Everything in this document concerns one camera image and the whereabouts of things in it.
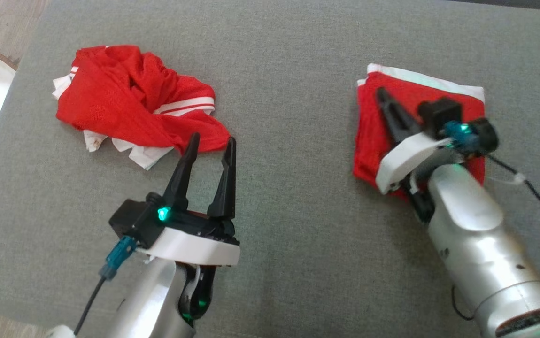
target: white cable tie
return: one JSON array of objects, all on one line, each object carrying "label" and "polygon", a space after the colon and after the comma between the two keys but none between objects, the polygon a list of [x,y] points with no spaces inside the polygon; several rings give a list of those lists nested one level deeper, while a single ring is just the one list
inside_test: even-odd
[{"label": "white cable tie", "polygon": [[527,176],[524,176],[522,173],[517,173],[514,175],[514,183],[515,184],[523,184],[527,180]]},{"label": "white cable tie", "polygon": [[143,263],[149,264],[149,263],[151,263],[151,261],[154,260],[154,259],[155,259],[155,256],[154,256],[154,255],[149,255],[149,257],[148,257],[147,259],[143,260]]},{"label": "white cable tie", "polygon": [[418,185],[416,184],[416,171],[412,171],[412,174],[410,175],[410,194],[415,194],[420,189],[418,188]]}]

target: gray cushion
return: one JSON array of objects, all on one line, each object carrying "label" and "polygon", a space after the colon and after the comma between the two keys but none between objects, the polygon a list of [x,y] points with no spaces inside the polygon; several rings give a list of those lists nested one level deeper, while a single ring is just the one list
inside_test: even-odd
[{"label": "gray cushion", "polygon": [[[51,80],[84,46],[139,45],[213,86],[238,142],[237,267],[216,276],[201,336],[476,337],[411,208],[351,175],[357,79],[378,62],[482,85],[498,154],[540,189],[540,11],[433,0],[54,1],[0,117],[0,314],[75,325],[116,243],[126,198],[162,191],[178,159],[144,171],[111,143],[87,152],[55,119]],[[205,210],[219,154],[195,164]],[[508,178],[489,165],[490,176]],[[540,269],[540,205],[487,182]],[[84,333],[98,337],[143,271],[105,285]]]}]

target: blue connector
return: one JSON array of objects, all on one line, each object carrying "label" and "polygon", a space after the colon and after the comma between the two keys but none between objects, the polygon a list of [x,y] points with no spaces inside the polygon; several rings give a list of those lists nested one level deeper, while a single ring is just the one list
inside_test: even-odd
[{"label": "blue connector", "polygon": [[136,250],[137,242],[130,236],[124,236],[111,250],[105,261],[105,265],[99,270],[99,276],[106,280],[112,280],[120,265]]},{"label": "blue connector", "polygon": [[455,148],[464,153],[478,152],[480,148],[478,135],[472,133],[468,124],[450,121],[445,124],[444,132],[447,137],[453,139]]}]

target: cable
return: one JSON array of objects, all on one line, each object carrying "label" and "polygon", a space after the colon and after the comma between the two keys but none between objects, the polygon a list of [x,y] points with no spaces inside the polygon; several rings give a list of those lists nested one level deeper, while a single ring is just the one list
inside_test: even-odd
[{"label": "cable", "polygon": [[[510,165],[504,163],[502,160],[499,160],[498,158],[496,158],[495,156],[491,155],[491,154],[488,154],[486,155],[487,158],[489,158],[490,160],[494,161],[497,165],[499,165],[500,167],[506,169],[507,171],[510,171],[512,174],[514,175],[519,175],[519,172],[514,169],[513,167],[511,167]],[[533,186],[533,184],[531,184],[531,182],[529,182],[529,180],[527,180],[526,178],[524,179],[524,184],[527,186],[527,188],[529,188],[529,190],[531,191],[531,193],[535,196],[536,199],[538,199],[538,201],[540,202],[540,194],[538,193],[538,191],[535,189],[535,187]]]},{"label": "cable", "polygon": [[460,312],[460,310],[457,309],[457,306],[456,306],[456,286],[455,285],[452,285],[452,306],[453,306],[454,311],[456,312],[456,314],[458,316],[460,316],[460,318],[464,319],[465,321],[472,321],[474,319],[474,316],[466,317],[465,315],[463,315]]},{"label": "cable", "polygon": [[97,297],[97,293],[99,293],[103,283],[106,280],[113,280],[113,278],[116,276],[118,268],[120,268],[122,263],[124,263],[124,261],[128,259],[128,257],[130,257],[136,249],[137,241],[130,236],[124,236],[118,241],[116,246],[114,246],[109,255],[107,255],[107,258],[105,258],[105,264],[103,264],[103,267],[101,270],[99,270],[99,276],[101,276],[101,279],[97,283],[93,293],[90,295],[88,303],[86,303],[83,315],[80,317],[78,325],[76,325],[76,330],[74,330],[74,336],[77,336],[80,332],[80,329],[82,328],[84,320],[88,314],[88,310],[90,310],[90,307],[93,305],[94,298]]},{"label": "cable", "polygon": [[76,330],[74,330],[74,336],[77,336],[80,332],[80,329],[82,328],[82,325],[84,324],[84,320],[86,319],[86,316],[88,314],[88,310],[90,310],[90,307],[93,305],[94,298],[97,297],[97,293],[99,293],[99,290],[101,290],[101,286],[103,286],[103,283],[107,279],[103,276],[101,276],[101,279],[97,283],[97,286],[94,288],[93,293],[90,295],[90,299],[88,300],[88,303],[86,303],[86,307],[84,308],[83,315],[80,317],[80,320],[78,321],[78,324],[76,325]]}]

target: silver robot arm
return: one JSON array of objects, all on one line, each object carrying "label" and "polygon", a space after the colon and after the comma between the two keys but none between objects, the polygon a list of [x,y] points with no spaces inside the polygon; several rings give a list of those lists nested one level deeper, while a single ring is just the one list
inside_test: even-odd
[{"label": "silver robot arm", "polygon": [[74,338],[103,282],[116,275],[134,252],[150,257],[144,274],[118,308],[107,337],[193,338],[195,324],[212,301],[217,267],[232,267],[240,257],[234,237],[236,141],[229,137],[224,170],[206,214],[188,210],[186,198],[199,134],[191,137],[165,192],[150,192],[146,201],[126,200],[109,219],[120,241],[99,271],[101,279],[76,329],[60,325],[47,338]]},{"label": "silver robot arm", "polygon": [[459,164],[497,148],[493,126],[484,118],[462,123],[463,107],[448,98],[418,106],[423,125],[384,88],[377,101],[393,144],[377,187],[382,194],[402,188],[427,225],[472,317],[458,314],[474,319],[484,338],[540,338],[540,276],[500,206]]},{"label": "silver robot arm", "polygon": [[428,190],[429,236],[482,336],[540,337],[540,276],[500,206],[457,164],[433,171]]}]

